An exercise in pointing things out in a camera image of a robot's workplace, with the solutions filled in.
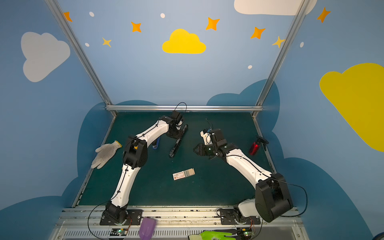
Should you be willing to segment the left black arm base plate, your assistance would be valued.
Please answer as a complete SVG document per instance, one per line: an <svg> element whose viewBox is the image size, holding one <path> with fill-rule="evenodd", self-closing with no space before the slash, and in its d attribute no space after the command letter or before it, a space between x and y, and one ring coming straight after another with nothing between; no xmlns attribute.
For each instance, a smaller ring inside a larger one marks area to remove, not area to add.
<svg viewBox="0 0 384 240"><path fill-rule="evenodd" d="M100 221L101 226L138 226L142 220L142 210L118 210L113 213L104 210Z"/></svg>

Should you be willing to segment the black stapler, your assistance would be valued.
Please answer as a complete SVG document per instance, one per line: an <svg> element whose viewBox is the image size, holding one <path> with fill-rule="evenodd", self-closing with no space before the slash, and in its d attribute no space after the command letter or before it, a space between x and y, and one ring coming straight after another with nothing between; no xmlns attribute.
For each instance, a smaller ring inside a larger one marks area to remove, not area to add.
<svg viewBox="0 0 384 240"><path fill-rule="evenodd" d="M183 137L184 137L184 134L185 134L186 131L188 130L188 127L189 127L189 126L188 126L187 124L184 126L184 128L183 128L183 130L182 130L182 133L181 133L181 136L177 139L177 141L176 141L174 147L171 149L171 151L170 151L170 153L169 153L169 157L170 157L170 158L174 158L174 157L175 157L175 155L176 155L176 153L177 153L177 151L178 151L178 149L179 149L179 147L180 147L180 145L181 145L181 142L182 142L182 139L183 139Z"/></svg>

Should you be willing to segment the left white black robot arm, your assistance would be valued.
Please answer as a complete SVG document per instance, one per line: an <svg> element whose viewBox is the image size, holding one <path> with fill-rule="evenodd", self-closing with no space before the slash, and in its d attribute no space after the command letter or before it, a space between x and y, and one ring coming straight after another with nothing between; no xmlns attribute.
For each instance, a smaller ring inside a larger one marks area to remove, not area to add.
<svg viewBox="0 0 384 240"><path fill-rule="evenodd" d="M122 174L111 200L106 203L100 224L124 225L128 219L127 205L134 181L148 160L148 148L162 135L180 139L183 134L183 115L173 111L170 116L160 117L154 125L135 136L129 136L123 151Z"/></svg>

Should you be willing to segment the red white staple box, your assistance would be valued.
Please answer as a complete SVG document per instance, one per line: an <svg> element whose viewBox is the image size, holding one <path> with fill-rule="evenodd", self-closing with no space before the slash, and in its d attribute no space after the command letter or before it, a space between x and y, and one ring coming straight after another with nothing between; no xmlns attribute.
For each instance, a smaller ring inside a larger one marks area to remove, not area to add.
<svg viewBox="0 0 384 240"><path fill-rule="evenodd" d="M194 168L191 168L191 169L188 169L188 170L185 170L185 171L174 173L173 174L173 180L176 181L176 180L184 179L184 178L193 176L195 174L196 173L195 173Z"/></svg>

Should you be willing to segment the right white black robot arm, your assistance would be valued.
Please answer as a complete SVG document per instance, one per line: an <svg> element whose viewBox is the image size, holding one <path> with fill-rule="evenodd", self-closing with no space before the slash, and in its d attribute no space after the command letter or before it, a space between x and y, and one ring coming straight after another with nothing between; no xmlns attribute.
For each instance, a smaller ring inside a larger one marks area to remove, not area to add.
<svg viewBox="0 0 384 240"><path fill-rule="evenodd" d="M284 176L261 168L236 145L226 144L219 147L217 144L198 144L193 151L198 156L223 159L254 187L255 197L234 207L237 221L259 216L270 223L294 207Z"/></svg>

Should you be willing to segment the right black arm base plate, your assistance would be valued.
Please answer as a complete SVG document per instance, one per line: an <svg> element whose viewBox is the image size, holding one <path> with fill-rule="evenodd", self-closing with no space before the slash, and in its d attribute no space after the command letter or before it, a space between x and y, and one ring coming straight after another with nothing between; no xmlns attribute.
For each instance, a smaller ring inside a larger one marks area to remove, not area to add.
<svg viewBox="0 0 384 240"><path fill-rule="evenodd" d="M258 216L245 217L238 209L217 209L217 215L222 225L260 225Z"/></svg>

